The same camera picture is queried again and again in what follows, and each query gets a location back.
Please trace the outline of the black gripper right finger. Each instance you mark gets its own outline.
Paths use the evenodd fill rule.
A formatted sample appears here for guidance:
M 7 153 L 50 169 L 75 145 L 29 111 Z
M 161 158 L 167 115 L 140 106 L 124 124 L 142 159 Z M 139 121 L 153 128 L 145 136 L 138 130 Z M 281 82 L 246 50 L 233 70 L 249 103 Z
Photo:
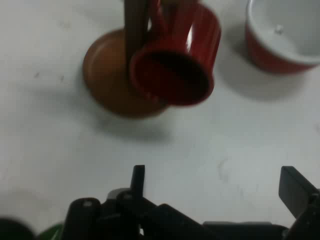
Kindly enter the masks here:
M 295 218 L 285 240 L 320 238 L 320 190 L 295 167 L 282 166 L 278 195 Z

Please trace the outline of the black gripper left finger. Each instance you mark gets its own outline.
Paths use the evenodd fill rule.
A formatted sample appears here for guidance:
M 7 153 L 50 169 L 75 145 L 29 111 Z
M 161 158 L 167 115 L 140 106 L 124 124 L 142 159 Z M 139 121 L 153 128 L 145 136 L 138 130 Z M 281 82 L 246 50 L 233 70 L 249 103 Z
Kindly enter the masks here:
M 143 197 L 145 166 L 133 168 L 130 188 L 100 203 L 80 198 L 71 203 L 64 240 L 206 240 L 208 231 L 167 204 Z

